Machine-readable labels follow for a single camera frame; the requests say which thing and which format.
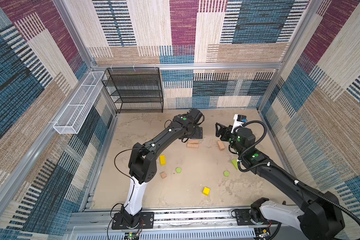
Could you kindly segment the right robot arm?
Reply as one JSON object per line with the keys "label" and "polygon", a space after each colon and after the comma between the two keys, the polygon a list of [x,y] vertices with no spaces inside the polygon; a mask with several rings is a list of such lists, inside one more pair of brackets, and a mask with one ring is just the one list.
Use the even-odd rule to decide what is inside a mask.
{"label": "right robot arm", "polygon": [[338,198],[304,184],[278,166],[256,148],[260,141],[247,126],[248,123],[235,127],[217,123],[216,137],[227,142],[230,152],[237,154],[240,172],[252,172],[269,181],[296,205],[293,208],[260,198],[251,204],[251,220],[255,224],[265,221],[286,224],[300,230],[310,240],[334,240],[345,228],[343,214],[346,211]]}

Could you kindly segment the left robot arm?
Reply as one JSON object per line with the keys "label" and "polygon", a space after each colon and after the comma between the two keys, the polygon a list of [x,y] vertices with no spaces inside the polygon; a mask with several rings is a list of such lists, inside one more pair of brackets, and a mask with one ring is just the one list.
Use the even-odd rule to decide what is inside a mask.
{"label": "left robot arm", "polygon": [[150,141],[132,147],[128,164],[130,188],[126,202],[121,207],[123,221],[128,227],[135,227],[140,221],[143,196],[147,183],[157,173],[157,158],[175,140],[188,140],[196,134],[204,115],[200,110],[191,109],[176,115],[170,124]]}

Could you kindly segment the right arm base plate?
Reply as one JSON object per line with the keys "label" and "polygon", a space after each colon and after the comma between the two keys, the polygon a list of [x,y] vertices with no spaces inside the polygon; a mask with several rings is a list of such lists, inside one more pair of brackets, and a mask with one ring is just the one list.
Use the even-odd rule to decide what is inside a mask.
{"label": "right arm base plate", "polygon": [[238,226],[264,225],[269,227],[278,224],[277,221],[266,220],[261,215],[254,218],[251,208],[233,209],[231,216],[236,219]]}

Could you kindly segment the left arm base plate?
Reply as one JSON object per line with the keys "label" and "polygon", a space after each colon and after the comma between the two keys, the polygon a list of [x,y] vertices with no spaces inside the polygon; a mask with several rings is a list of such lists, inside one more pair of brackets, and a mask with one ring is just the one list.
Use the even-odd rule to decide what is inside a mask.
{"label": "left arm base plate", "polygon": [[154,212],[139,212],[135,216],[124,213],[115,213],[112,220],[112,230],[138,230],[152,229],[154,224]]}

